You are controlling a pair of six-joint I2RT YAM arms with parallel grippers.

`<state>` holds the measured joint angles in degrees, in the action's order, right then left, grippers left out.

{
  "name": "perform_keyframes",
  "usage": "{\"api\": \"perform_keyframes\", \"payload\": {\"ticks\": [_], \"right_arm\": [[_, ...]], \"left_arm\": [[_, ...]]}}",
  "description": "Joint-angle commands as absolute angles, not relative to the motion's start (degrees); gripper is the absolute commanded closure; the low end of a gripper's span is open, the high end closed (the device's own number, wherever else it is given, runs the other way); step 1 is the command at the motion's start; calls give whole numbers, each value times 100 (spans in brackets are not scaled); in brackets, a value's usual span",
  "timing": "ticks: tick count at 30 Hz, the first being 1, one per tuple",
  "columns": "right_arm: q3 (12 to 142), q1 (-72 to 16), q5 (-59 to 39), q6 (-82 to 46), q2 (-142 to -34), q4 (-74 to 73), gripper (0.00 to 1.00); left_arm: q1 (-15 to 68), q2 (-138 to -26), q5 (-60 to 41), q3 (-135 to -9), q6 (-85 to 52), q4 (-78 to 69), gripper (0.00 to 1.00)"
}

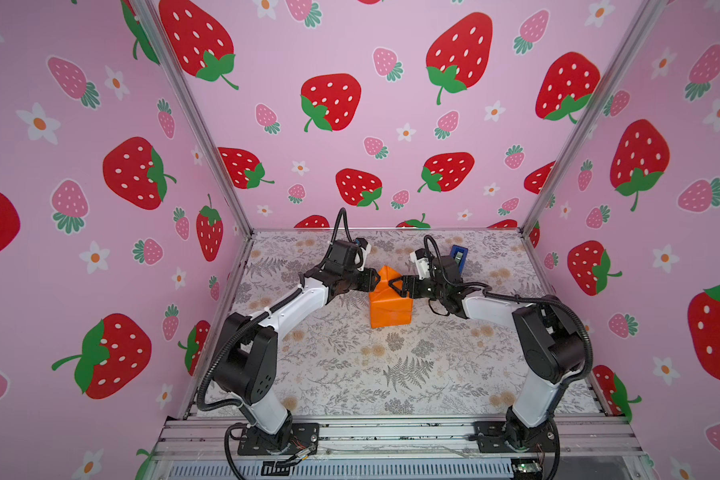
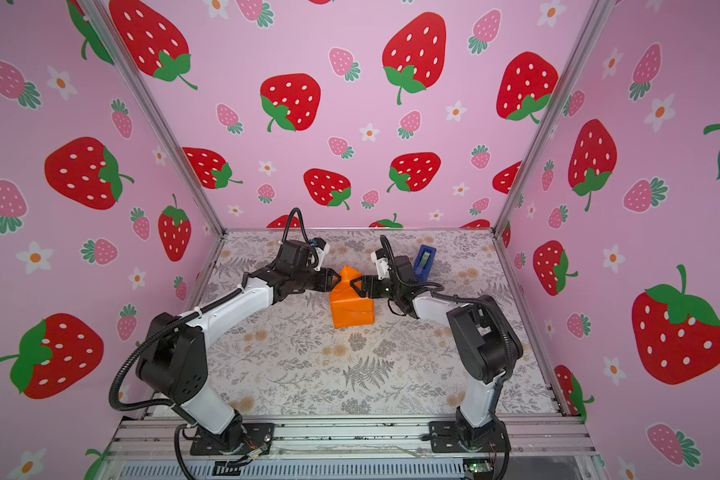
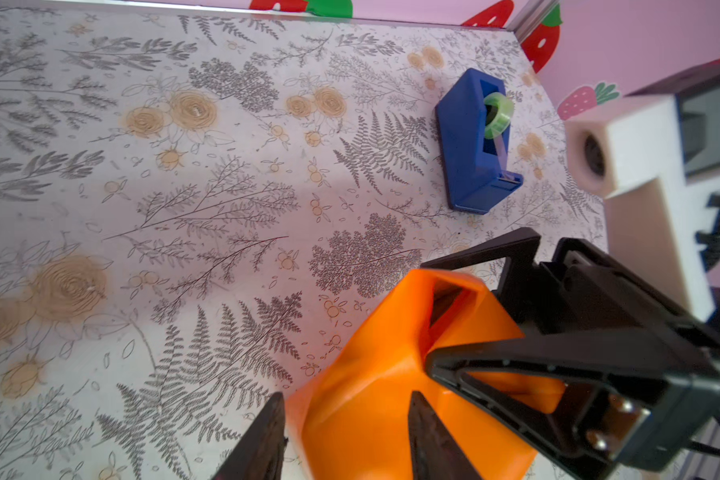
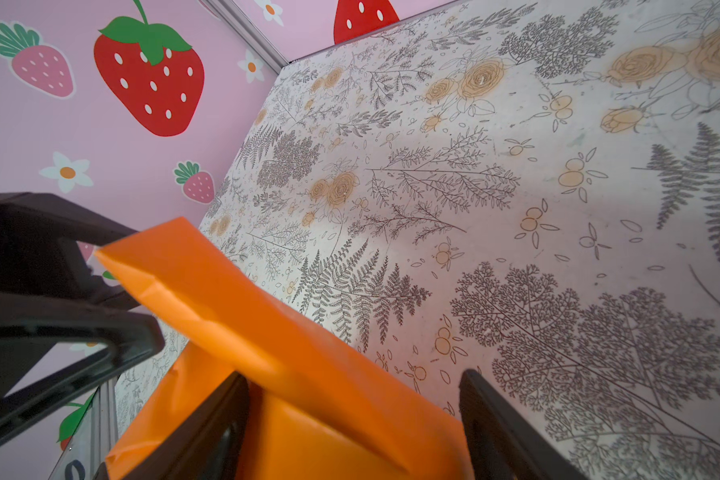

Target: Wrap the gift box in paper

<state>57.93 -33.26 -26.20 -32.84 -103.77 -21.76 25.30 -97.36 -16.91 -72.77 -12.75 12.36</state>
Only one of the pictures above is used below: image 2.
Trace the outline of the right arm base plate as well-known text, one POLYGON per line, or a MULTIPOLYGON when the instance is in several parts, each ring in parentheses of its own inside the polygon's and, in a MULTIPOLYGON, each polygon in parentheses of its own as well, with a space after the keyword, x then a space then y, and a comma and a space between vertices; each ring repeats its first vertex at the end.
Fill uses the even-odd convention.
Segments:
POLYGON ((512 449, 506 425, 499 420, 481 427, 466 421, 432 421, 420 439, 435 453, 508 453, 512 449))

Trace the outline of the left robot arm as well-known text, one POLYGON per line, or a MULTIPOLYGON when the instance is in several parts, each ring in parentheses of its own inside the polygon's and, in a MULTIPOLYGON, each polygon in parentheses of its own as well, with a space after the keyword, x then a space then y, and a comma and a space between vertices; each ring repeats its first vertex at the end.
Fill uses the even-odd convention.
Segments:
POLYGON ((340 276, 323 266, 329 251, 321 238, 284 240, 275 259, 246 274, 231 293, 178 317, 155 318, 149 330, 153 341, 144 343, 136 363, 137 377, 162 393, 189 424, 213 435, 225 433, 237 412, 210 385, 209 348, 241 321, 290 295, 333 290, 340 276))

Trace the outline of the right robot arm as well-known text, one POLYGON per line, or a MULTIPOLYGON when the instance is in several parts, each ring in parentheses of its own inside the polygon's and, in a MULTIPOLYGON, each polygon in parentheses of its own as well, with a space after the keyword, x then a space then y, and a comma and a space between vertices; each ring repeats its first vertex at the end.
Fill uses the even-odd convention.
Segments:
POLYGON ((350 282, 361 298, 387 299, 403 315, 450 328, 461 363, 470 376, 459 421, 476 430, 496 423, 503 386, 523 356, 522 342, 497 301, 490 295, 447 294, 436 282, 407 280, 400 260, 376 262, 375 275, 350 282))

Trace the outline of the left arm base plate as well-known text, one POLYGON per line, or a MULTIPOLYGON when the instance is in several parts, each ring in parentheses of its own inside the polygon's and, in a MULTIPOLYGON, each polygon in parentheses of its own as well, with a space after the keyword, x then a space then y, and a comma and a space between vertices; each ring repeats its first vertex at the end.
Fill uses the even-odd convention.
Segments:
POLYGON ((192 456, 267 455, 275 433, 274 423, 233 422, 220 434, 198 427, 190 454, 192 456))

